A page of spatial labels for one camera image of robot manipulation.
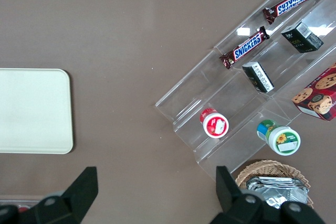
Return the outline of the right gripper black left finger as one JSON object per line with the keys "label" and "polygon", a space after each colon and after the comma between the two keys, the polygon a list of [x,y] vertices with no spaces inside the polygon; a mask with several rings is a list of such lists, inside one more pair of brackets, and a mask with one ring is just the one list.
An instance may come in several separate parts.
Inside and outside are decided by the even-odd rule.
{"label": "right gripper black left finger", "polygon": [[98,194],[96,167],[87,167],[60,196],[44,198],[19,214],[19,223],[81,223]]}

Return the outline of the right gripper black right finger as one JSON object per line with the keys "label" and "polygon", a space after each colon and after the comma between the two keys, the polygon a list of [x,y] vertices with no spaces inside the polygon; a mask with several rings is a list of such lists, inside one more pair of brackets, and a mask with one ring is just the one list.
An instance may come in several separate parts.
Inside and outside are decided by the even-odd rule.
{"label": "right gripper black right finger", "polygon": [[216,194],[222,212],[211,223],[282,223],[278,209],[242,193],[226,166],[216,167]]}

